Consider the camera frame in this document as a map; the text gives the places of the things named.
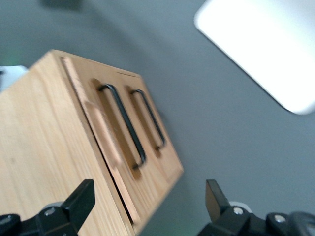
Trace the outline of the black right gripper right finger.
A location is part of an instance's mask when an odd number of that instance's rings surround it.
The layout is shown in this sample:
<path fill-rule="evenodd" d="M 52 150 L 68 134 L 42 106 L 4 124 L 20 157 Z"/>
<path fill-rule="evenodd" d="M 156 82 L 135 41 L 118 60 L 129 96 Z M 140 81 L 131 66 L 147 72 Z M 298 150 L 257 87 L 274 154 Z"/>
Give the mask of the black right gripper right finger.
<path fill-rule="evenodd" d="M 266 221 L 241 206 L 232 206 L 214 179 L 206 180 L 205 203 L 211 222 L 199 236 L 270 236 Z"/>

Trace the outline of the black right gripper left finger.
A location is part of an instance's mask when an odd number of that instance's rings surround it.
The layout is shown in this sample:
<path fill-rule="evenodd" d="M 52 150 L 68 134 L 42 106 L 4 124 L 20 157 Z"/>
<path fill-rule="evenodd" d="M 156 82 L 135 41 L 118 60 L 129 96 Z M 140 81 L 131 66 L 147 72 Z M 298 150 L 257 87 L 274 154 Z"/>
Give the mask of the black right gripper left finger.
<path fill-rule="evenodd" d="M 34 236 L 77 236 L 95 206 L 95 187 L 85 179 L 60 206 L 44 208 L 34 218 Z"/>

